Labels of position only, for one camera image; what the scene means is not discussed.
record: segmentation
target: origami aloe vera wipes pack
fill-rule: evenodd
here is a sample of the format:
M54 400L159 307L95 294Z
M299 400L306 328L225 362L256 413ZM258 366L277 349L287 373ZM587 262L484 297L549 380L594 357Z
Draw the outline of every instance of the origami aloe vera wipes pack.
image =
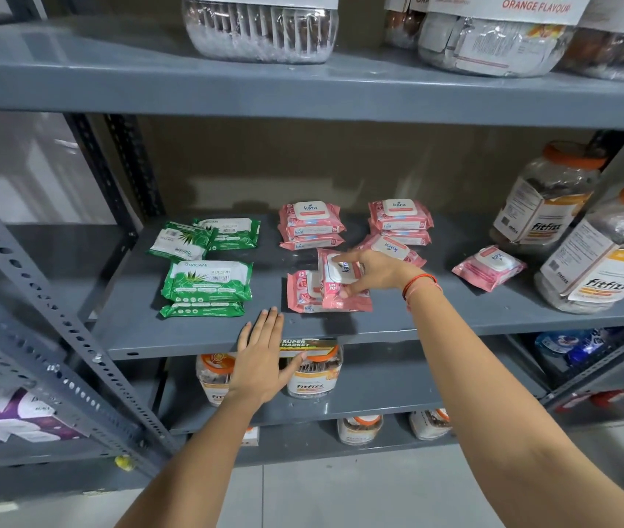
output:
M244 306L239 302L193 302L174 303L161 309L168 317L241 317Z
M251 300L252 263L239 261L180 261L172 263L163 296L176 304L243 302Z
M208 230L217 230L210 250L244 250L255 248L261 221L250 218L195 219L194 223Z
M211 248L216 235L217 230L202 226L167 222L148 251L176 262L199 260Z

